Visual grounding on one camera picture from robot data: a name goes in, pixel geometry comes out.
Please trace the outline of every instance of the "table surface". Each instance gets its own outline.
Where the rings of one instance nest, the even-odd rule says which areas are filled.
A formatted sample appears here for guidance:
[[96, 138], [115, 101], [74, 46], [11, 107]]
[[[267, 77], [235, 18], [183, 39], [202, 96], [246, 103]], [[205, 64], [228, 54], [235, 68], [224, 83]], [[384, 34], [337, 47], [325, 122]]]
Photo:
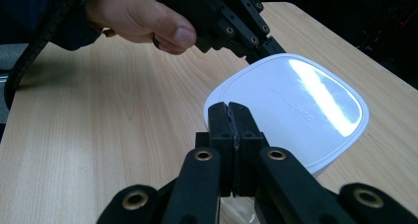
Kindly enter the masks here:
[[[377, 187], [417, 215], [418, 92], [296, 6], [264, 6], [285, 50], [347, 82], [371, 113], [360, 139], [317, 180], [336, 192]], [[25, 75], [0, 145], [0, 223], [96, 223], [125, 187], [162, 187], [195, 132], [206, 131], [209, 94], [246, 66], [226, 49], [172, 56], [120, 37], [74, 52], [49, 44]], [[236, 212], [251, 217], [244, 202], [235, 210], [228, 202], [222, 223], [243, 223]]]

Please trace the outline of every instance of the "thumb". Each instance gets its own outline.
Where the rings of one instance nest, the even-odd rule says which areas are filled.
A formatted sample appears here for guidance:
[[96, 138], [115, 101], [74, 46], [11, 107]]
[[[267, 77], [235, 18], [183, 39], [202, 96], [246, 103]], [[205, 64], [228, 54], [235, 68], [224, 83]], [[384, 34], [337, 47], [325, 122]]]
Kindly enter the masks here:
[[196, 43], [196, 30], [182, 15], [164, 4], [155, 2], [148, 28], [156, 36], [180, 48], [189, 48]]

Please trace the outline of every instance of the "dark background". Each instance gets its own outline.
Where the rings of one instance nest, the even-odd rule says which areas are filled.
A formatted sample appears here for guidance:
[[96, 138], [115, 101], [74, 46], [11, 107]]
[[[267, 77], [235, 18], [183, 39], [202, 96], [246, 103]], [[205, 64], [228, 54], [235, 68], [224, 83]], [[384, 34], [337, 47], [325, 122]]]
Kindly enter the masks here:
[[418, 0], [290, 2], [418, 89]]

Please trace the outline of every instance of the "container lid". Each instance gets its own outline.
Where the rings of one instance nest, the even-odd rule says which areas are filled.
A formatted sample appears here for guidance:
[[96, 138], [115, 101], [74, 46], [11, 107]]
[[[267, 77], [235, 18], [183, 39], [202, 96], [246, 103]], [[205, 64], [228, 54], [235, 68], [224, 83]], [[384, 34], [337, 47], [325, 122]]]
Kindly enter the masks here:
[[347, 150], [369, 121], [365, 101], [337, 76], [300, 55], [261, 59], [238, 72], [207, 99], [249, 108], [270, 146], [282, 147], [313, 175]]

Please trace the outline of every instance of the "bolt hole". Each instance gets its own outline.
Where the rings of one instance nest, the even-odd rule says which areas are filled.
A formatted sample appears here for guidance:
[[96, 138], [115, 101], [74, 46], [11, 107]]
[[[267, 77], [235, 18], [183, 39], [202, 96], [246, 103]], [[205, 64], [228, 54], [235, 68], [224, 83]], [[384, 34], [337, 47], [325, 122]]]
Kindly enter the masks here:
[[148, 202], [148, 194], [141, 190], [132, 191], [122, 200], [122, 206], [126, 210], [136, 210]]
[[198, 151], [194, 154], [194, 158], [199, 161], [208, 161], [212, 159], [213, 155], [208, 151]]
[[284, 160], [286, 158], [286, 153], [280, 150], [270, 150], [268, 151], [268, 157], [273, 160]]
[[356, 188], [354, 197], [356, 197], [357, 201], [369, 207], [381, 208], [384, 205], [383, 199], [368, 189]]

